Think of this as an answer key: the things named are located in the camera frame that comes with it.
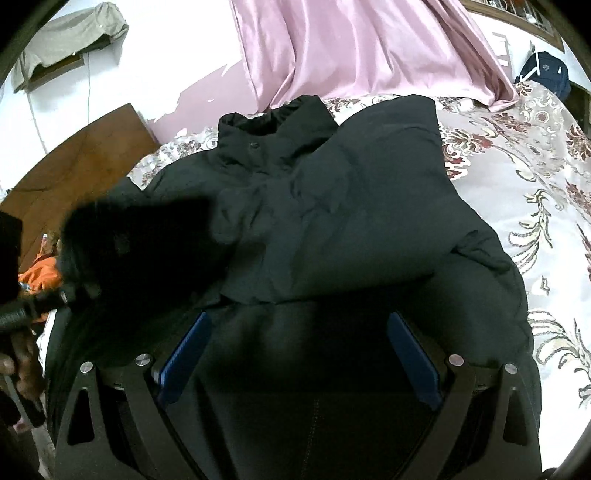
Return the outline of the left hand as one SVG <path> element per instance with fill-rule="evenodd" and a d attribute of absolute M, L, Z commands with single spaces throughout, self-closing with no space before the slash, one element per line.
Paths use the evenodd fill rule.
<path fill-rule="evenodd" d="M 30 401 L 38 400 L 45 388 L 39 350 L 34 333 L 19 329 L 9 336 L 1 335 L 1 409 L 12 404 L 4 376 L 9 376 L 17 392 Z"/>

